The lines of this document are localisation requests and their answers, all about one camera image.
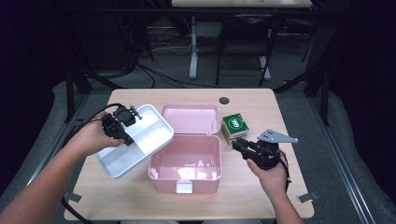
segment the pink plastic box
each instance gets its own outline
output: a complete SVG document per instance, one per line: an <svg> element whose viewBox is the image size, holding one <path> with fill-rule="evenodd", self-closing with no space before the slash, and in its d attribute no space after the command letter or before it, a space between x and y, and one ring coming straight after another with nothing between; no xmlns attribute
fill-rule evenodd
<svg viewBox="0 0 396 224"><path fill-rule="evenodd" d="M148 176L159 192L215 193L221 177L219 112L215 105L165 105L172 141L151 157Z"/></svg>

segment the person's left hand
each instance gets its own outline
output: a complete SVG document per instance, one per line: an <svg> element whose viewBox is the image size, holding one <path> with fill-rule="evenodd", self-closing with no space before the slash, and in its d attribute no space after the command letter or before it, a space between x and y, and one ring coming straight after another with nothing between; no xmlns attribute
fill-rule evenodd
<svg viewBox="0 0 396 224"><path fill-rule="evenodd" d="M123 143L122 139L108 137L103 131L102 117L107 112L97 114L91 122L79 130L65 147L75 150L81 157L87 157L105 147L117 147Z"/></svg>

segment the human arm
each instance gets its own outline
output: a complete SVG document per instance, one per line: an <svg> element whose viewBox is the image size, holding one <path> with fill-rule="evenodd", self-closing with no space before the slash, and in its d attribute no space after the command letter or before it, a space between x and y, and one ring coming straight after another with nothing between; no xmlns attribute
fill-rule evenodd
<svg viewBox="0 0 396 224"><path fill-rule="evenodd" d="M122 143L105 135L100 120L105 114L99 113L95 121L86 124L69 140L36 179L0 213L0 223L53 223L78 163L105 147Z"/></svg>
<svg viewBox="0 0 396 224"><path fill-rule="evenodd" d="M304 223L292 205L286 191L285 168L279 163L270 170L262 170L253 161L248 159L247 165L250 170L260 179L262 189L268 195L276 214L276 222L283 223Z"/></svg>

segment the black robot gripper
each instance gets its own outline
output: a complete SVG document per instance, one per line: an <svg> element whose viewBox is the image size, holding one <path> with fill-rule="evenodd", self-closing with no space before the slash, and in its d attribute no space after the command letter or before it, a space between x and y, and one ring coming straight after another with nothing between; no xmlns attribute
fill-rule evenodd
<svg viewBox="0 0 396 224"><path fill-rule="evenodd" d="M116 139L123 139L126 146L131 145L134 139L125 132L124 127L129 127L136 123L135 117L139 116L139 113L131 105L131 109L127 109L125 106L120 106L113 114L107 114L102 117L102 126L105 134L109 137Z"/></svg>
<svg viewBox="0 0 396 224"><path fill-rule="evenodd" d="M237 137L233 141L233 149L239 151L244 160L253 160L263 170L274 168L280 160L278 143L268 143L262 140L251 142Z"/></svg>

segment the wrist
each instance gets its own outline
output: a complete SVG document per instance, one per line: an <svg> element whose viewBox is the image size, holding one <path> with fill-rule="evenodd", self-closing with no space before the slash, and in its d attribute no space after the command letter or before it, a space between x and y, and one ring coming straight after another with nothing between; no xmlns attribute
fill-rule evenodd
<svg viewBox="0 0 396 224"><path fill-rule="evenodd" d="M286 191L267 193L271 203L288 201L289 197Z"/></svg>

